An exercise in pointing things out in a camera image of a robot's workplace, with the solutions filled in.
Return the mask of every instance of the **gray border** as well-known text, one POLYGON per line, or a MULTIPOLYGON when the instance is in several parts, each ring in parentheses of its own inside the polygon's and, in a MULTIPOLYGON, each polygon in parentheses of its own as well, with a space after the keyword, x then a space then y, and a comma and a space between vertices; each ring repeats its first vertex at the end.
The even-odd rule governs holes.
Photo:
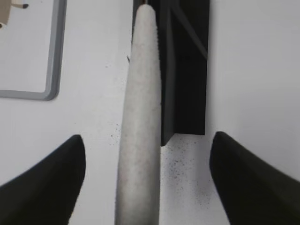
POLYGON ((60 87, 60 69, 65 30, 67 0, 54 0, 49 46, 46 88, 44 92, 0 90, 0 98, 18 98, 49 101, 55 98, 60 87))

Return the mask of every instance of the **beige object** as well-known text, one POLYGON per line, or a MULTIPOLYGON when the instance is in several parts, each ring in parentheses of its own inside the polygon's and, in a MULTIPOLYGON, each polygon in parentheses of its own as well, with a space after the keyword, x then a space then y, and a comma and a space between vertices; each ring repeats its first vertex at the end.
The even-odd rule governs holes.
POLYGON ((1 24, 7 25, 10 7, 27 8, 27 4, 23 4, 23 0, 0 0, 0 28, 1 24))
POLYGON ((10 7, 11 0, 0 0, 0 23, 8 23, 10 7))

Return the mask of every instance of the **black metal bracket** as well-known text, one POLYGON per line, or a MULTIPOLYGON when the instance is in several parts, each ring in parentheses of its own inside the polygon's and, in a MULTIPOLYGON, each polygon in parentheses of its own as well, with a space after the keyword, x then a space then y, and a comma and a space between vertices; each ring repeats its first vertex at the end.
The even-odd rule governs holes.
MULTIPOLYGON (((143 0, 134 0, 134 21, 143 0)), ((148 0, 156 11, 162 76, 162 145, 205 134, 209 0, 148 0)))

